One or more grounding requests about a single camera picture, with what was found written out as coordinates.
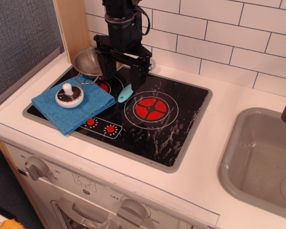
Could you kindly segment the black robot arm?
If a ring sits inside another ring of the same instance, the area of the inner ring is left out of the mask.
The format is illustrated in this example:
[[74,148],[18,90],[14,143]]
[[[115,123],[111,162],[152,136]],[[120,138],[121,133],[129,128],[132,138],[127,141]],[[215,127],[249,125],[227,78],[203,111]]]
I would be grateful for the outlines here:
[[152,53],[141,44],[143,36],[150,31],[150,25],[142,31],[142,16],[146,12],[138,0],[104,0],[104,19],[108,35],[95,35],[96,53],[102,75],[111,79],[116,75],[117,63],[130,67],[132,90],[139,89],[149,73]]

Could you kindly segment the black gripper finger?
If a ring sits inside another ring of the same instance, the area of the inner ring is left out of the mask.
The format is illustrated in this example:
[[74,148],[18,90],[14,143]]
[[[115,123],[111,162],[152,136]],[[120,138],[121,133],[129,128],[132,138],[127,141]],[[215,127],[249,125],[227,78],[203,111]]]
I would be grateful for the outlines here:
[[139,57],[131,65],[131,86],[132,90],[136,91],[145,83],[147,74],[149,73],[150,57]]
[[116,61],[112,58],[112,55],[107,52],[102,52],[100,49],[95,49],[97,54],[98,63],[105,80],[113,78],[117,72]]

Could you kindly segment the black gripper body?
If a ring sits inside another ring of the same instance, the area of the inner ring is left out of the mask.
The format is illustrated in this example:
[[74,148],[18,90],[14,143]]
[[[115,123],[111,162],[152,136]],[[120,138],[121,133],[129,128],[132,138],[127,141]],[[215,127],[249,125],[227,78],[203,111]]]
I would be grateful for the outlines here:
[[141,44],[143,20],[141,16],[127,16],[121,19],[104,17],[108,35],[96,35],[96,53],[99,62],[150,62],[152,53]]

